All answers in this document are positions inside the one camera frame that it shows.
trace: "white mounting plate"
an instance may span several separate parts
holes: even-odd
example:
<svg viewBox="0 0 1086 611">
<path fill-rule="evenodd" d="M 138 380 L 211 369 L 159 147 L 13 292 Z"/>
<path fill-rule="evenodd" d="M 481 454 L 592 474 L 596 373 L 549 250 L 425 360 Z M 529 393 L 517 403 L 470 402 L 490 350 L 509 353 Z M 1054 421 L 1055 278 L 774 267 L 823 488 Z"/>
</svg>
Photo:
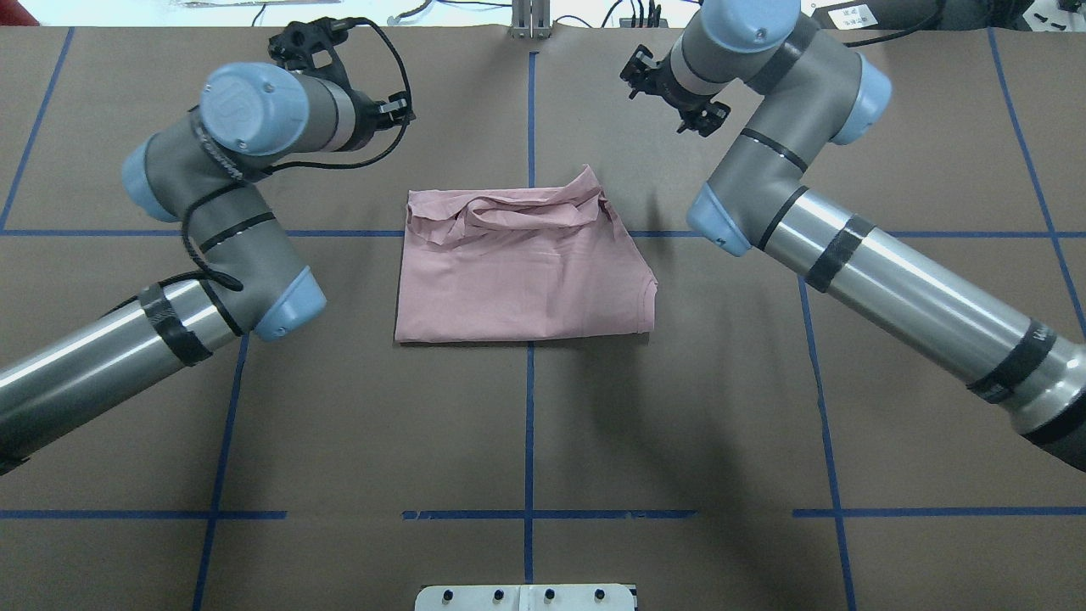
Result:
<svg viewBox="0 0 1086 611">
<path fill-rule="evenodd" d="M 604 597 L 596 598 L 596 590 Z M 418 593 L 415 611 L 636 611 L 635 591 L 619 584 L 429 586 Z"/>
</svg>

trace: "blue joint cap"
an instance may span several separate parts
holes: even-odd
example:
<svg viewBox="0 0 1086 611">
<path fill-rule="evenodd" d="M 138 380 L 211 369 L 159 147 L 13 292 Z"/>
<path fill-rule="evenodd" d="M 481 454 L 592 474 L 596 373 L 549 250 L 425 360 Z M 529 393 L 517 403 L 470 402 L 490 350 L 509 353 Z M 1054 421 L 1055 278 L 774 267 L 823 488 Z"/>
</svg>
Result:
<svg viewBox="0 0 1086 611">
<path fill-rule="evenodd" d="M 298 141 L 310 120 L 310 98 L 289 72 L 272 64 L 226 64 L 207 77 L 200 116 L 215 141 L 263 156 Z"/>
<path fill-rule="evenodd" d="M 121 182 L 136 205 L 147 211 L 152 218 L 164 222 L 176 222 L 179 218 L 159 203 L 159 198 L 154 196 L 154 191 L 151 190 L 151 181 L 147 178 L 147 147 L 150 143 L 151 138 L 148 138 L 128 155 L 121 166 Z"/>
<path fill-rule="evenodd" d="M 705 33 L 738 53 L 757 53 L 781 43 L 799 18 L 800 0 L 710 0 L 702 5 Z"/>
<path fill-rule="evenodd" d="M 328 303 L 324 291 L 306 265 L 287 290 L 282 291 L 272 309 L 256 323 L 256 335 L 264 342 L 275 342 L 312 321 Z"/>
<path fill-rule="evenodd" d="M 850 144 L 867 133 L 882 117 L 894 92 L 889 78 L 873 66 L 863 53 L 857 55 L 860 56 L 860 90 L 856 93 L 856 103 L 853 104 L 853 112 L 845 119 L 845 125 L 830 140 L 835 144 Z"/>
<path fill-rule="evenodd" d="M 732 220 L 708 182 L 702 184 L 700 192 L 686 212 L 686 224 L 733 256 L 743 256 L 750 250 L 750 241 Z"/>
</svg>

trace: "pink shirt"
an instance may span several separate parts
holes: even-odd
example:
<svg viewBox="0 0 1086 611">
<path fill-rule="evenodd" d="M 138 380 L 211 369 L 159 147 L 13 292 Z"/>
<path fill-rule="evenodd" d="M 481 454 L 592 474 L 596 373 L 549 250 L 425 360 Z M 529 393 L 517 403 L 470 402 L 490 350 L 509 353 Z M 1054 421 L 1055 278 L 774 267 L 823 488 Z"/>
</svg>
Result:
<svg viewBox="0 0 1086 611">
<path fill-rule="evenodd" d="M 561 188 L 411 191 L 395 340 L 646 333 L 656 284 L 588 166 Z"/>
</svg>

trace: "metal bracket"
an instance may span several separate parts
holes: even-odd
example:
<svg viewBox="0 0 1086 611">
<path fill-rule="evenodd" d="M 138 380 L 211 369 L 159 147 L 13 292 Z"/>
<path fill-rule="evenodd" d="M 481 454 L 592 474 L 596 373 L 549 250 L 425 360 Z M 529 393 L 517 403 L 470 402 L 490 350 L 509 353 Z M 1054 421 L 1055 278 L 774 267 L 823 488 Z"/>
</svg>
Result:
<svg viewBox="0 0 1086 611">
<path fill-rule="evenodd" d="M 619 584 L 429 586 L 415 611 L 637 611 L 637 588 Z"/>
<path fill-rule="evenodd" d="M 551 37 L 551 0 L 513 0 L 514 38 Z"/>
</svg>

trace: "black tape band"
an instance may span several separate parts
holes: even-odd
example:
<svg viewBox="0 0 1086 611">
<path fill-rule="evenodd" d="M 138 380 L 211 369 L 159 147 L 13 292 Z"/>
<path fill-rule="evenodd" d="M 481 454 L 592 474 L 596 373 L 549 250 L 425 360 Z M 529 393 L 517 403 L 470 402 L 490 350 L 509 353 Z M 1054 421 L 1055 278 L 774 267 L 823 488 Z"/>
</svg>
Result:
<svg viewBox="0 0 1086 611">
<path fill-rule="evenodd" d="M 210 298 L 212 304 L 215 305 L 215 309 L 218 310 L 218 316 L 223 317 L 223 320 L 226 322 L 226 327 L 230 328 L 230 331 L 233 332 L 235 338 L 241 338 L 244 335 L 244 332 L 241 331 L 241 326 L 239 326 L 238 321 L 233 320 L 233 317 L 230 316 L 230 313 L 226 309 L 226 305 L 223 303 L 223 300 L 218 297 L 218 293 L 211 288 L 211 282 L 206 279 L 201 279 L 200 285 L 207 294 L 207 298 Z"/>
<path fill-rule="evenodd" d="M 794 193 L 792 193 L 791 196 L 788 196 L 788 201 L 785 201 L 784 205 L 776 211 L 776 215 L 773 216 L 773 219 L 769 221 L 769 226 L 766 227 L 766 232 L 763 232 L 761 234 L 761 239 L 758 240 L 758 250 L 766 250 L 766 244 L 769 243 L 769 238 L 773 237 L 773 230 L 776 229 L 776 226 L 781 224 L 782 219 L 784 219 L 784 215 L 787 214 L 796 201 L 798 201 L 799 198 L 801 198 L 804 193 L 809 190 L 809 188 L 800 186 Z"/>
<path fill-rule="evenodd" d="M 1030 319 L 1030 329 L 1007 358 L 992 373 L 965 389 L 989 404 L 1001 404 L 1014 395 L 1018 385 L 1037 371 L 1056 344 L 1056 332 Z"/>
<path fill-rule="evenodd" d="M 141 290 L 139 303 L 143 307 L 148 322 L 159 332 L 159 338 L 166 343 L 177 360 L 191 368 L 211 357 L 211 353 L 197 334 L 181 324 L 177 313 L 174 311 L 174 305 L 166 298 L 161 285 L 153 283 Z"/>
<path fill-rule="evenodd" d="M 224 229 L 215 233 L 214 236 L 205 239 L 203 242 L 200 243 L 200 252 L 206 254 L 209 250 L 232 238 L 233 236 L 240 233 L 241 231 L 244 231 L 245 229 L 249 229 L 251 227 L 255 227 L 256 225 L 260 225 L 261 222 L 264 222 L 266 220 L 274 220 L 274 219 L 275 219 L 275 214 L 270 212 L 257 214 L 252 218 L 245 218 L 244 220 L 238 222 L 237 225 Z"/>
<path fill-rule="evenodd" d="M 856 254 L 856 249 L 860 246 L 863 238 L 874 228 L 874 222 L 854 214 L 837 234 L 833 236 L 830 245 L 825 246 L 818 260 L 811 265 L 807 271 L 807 283 L 819 292 L 825 292 L 833 278 L 848 264 L 853 254 Z"/>
<path fill-rule="evenodd" d="M 758 142 L 759 144 L 765 144 L 773 149 L 773 152 L 791 161 L 796 167 L 799 168 L 800 171 L 807 171 L 806 161 L 800 158 L 800 156 L 795 152 L 793 152 L 792 149 L 770 138 L 769 136 L 755 131 L 749 127 L 744 127 L 743 130 L 740 131 L 740 136 L 746 136 L 747 138 L 750 138 L 752 140 Z"/>
<path fill-rule="evenodd" d="M 796 27 L 792 30 L 792 34 L 778 47 L 773 56 L 766 62 L 766 65 L 761 66 L 758 74 L 746 81 L 747 86 L 762 96 L 772 91 L 784 78 L 784 75 L 788 74 L 792 66 L 796 65 L 799 56 L 807 51 L 811 41 L 815 40 L 815 34 L 817 33 L 818 24 L 811 20 L 800 17 L 796 22 Z"/>
<path fill-rule="evenodd" d="M 1078 431 L 1084 423 L 1086 423 L 1086 395 L 1079 395 L 1060 416 L 1023 437 L 1037 446 L 1047 446 Z"/>
</svg>

